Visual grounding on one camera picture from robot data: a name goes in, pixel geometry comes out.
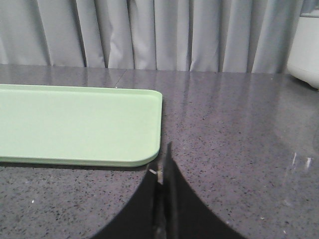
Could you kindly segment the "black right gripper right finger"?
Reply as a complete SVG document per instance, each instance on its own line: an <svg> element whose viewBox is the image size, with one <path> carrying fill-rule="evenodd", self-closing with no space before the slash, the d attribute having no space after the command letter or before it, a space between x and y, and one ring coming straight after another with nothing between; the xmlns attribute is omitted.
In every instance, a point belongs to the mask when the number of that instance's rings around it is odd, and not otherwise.
<svg viewBox="0 0 319 239"><path fill-rule="evenodd" d="M213 214L193 192L167 145L163 196L168 239L239 239L241 235Z"/></svg>

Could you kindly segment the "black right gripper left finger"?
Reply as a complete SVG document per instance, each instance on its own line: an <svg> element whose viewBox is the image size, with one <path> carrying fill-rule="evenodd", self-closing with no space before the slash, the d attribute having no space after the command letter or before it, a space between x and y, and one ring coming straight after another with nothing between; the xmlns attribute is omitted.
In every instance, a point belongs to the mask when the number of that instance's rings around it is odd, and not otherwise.
<svg viewBox="0 0 319 239"><path fill-rule="evenodd" d="M136 192L94 239L163 239L164 212L158 164L149 163Z"/></svg>

